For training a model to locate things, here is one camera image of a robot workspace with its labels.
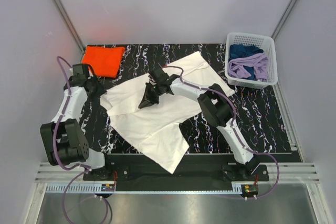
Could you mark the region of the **white t shirt red print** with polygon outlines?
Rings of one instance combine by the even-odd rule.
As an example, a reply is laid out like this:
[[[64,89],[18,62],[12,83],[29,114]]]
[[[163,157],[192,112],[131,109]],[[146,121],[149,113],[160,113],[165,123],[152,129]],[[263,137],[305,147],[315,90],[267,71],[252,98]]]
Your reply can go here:
[[[172,174],[189,148],[179,125],[201,108],[191,99],[164,94],[158,104],[139,109],[148,80],[143,74],[123,82],[107,90],[100,103],[124,140]]]

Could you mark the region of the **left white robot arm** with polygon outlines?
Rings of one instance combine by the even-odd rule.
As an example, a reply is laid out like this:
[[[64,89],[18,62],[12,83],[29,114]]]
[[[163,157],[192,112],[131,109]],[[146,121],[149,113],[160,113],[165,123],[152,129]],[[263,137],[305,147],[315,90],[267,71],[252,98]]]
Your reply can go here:
[[[72,76],[64,86],[60,109],[50,123],[40,127],[40,134],[52,166],[64,170],[83,167],[103,180],[113,175],[106,155],[89,147],[79,124],[82,107],[87,101],[98,100],[106,92],[89,64],[72,66]]]

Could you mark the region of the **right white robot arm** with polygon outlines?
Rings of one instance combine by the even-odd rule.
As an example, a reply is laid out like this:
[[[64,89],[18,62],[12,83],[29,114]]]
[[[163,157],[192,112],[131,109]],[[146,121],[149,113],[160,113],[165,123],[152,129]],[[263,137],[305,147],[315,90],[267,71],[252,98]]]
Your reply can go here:
[[[236,168],[227,168],[224,172],[230,180],[242,178],[250,180],[257,174],[260,161],[257,153],[249,147],[236,122],[236,109],[219,84],[202,86],[183,79],[181,74],[167,74],[162,68],[149,72],[149,82],[145,84],[143,98],[139,109],[159,103],[159,97],[164,94],[179,95],[198,103],[205,120],[217,128],[224,136],[234,159]]]

